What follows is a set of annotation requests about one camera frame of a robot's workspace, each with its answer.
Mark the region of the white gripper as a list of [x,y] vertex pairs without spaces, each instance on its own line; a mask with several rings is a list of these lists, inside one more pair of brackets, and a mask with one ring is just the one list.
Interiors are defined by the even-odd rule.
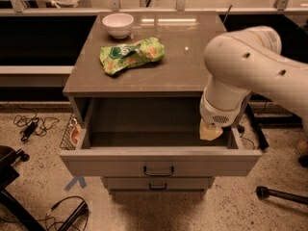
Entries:
[[235,121],[248,95],[248,90],[228,86],[210,76],[200,100],[199,137],[204,141],[213,141],[221,136],[221,127]]

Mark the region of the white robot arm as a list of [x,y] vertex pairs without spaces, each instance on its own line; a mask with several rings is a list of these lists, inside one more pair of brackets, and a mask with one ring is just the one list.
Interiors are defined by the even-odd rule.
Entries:
[[271,27],[257,26],[221,34],[204,50],[210,73],[199,111],[199,136],[212,141],[235,123],[244,100],[257,93],[299,116],[308,133],[308,64],[281,55],[282,43]]

